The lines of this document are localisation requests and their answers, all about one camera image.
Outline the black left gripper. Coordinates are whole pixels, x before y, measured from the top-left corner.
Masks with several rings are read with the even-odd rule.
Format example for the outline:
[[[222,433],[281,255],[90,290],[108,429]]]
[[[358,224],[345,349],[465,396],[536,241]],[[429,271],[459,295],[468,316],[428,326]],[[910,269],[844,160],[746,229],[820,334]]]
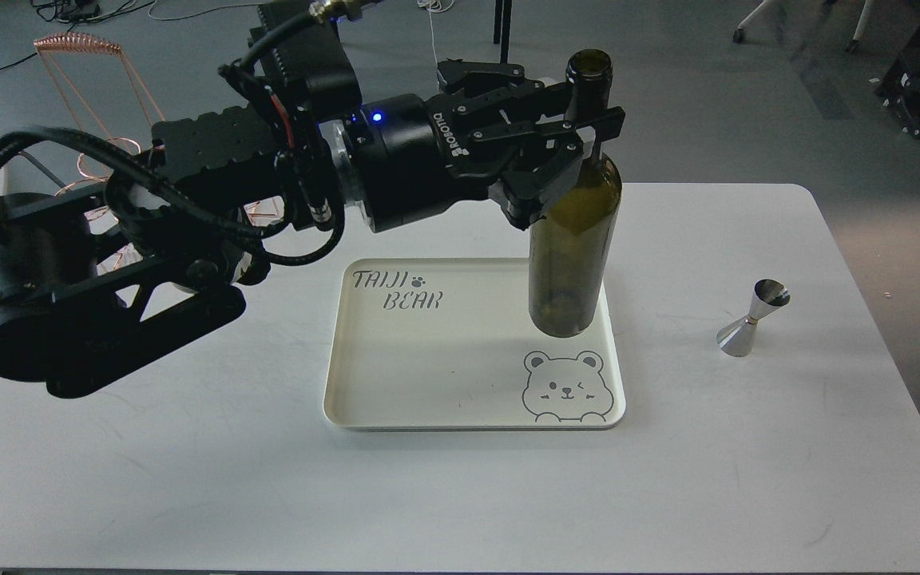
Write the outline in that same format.
[[[362,105],[340,121],[343,199],[373,232],[492,200],[529,228],[577,181],[585,154],[621,134],[623,108],[556,121],[573,88],[529,79],[515,63],[437,63],[439,91]]]

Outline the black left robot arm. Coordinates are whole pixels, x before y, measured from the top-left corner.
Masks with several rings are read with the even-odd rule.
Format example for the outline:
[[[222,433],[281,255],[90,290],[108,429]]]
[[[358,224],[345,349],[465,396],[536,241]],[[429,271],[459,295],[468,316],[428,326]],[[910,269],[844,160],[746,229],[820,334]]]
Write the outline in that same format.
[[[244,313],[242,285],[342,240],[492,200],[532,230],[529,310],[551,336],[593,319],[621,195],[603,142],[613,62],[577,51],[562,83],[446,59],[438,94],[363,103],[337,23],[364,1],[260,5],[219,75],[242,108],[158,121],[143,152],[77,129],[0,136],[0,378],[90,395]]]

